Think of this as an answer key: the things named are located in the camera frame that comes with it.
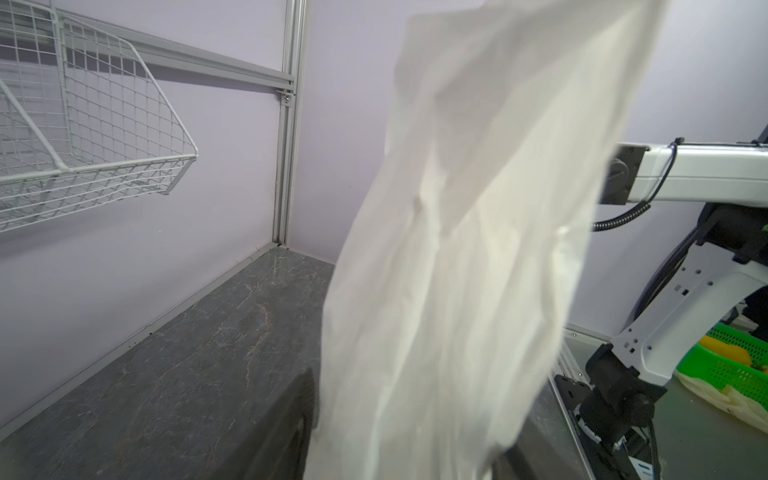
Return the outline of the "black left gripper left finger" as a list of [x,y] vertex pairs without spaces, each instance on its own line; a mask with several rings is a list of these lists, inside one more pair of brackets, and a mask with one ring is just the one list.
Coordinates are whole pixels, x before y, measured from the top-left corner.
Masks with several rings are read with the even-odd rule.
[[314,425],[315,378],[294,378],[212,479],[301,479]]

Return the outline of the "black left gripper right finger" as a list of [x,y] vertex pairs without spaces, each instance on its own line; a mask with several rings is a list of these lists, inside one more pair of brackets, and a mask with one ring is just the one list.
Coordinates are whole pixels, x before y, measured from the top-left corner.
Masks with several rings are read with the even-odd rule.
[[514,445],[492,463],[493,480],[536,480],[537,475],[524,452]]

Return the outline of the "white plastic bag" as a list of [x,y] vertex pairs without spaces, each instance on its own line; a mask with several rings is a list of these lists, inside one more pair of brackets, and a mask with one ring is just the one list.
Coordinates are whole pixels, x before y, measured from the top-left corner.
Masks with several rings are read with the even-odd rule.
[[323,307],[309,479],[487,479],[557,359],[663,1],[412,17]]

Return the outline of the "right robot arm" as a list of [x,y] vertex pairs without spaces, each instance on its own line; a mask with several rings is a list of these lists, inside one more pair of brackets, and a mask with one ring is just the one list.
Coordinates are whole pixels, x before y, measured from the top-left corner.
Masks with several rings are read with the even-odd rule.
[[767,284],[767,140],[623,144],[601,200],[624,212],[596,222],[597,232],[628,224],[657,200],[704,205],[627,327],[589,358],[585,380],[554,381],[592,477],[636,479],[638,432],[652,428],[676,367],[730,308]]

